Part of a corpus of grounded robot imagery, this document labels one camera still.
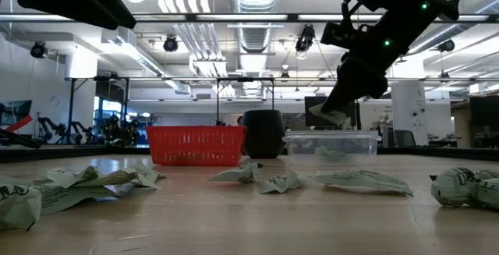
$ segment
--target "robotic arm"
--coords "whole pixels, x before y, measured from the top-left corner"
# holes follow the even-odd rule
[[[349,51],[338,67],[338,82],[321,111],[328,113],[351,100],[369,95],[379,98],[388,88],[385,71],[409,50],[409,45],[438,17],[456,21],[459,0],[343,0],[340,24],[328,22],[320,40]],[[351,15],[361,6],[374,12],[386,9],[374,26],[352,25]]]

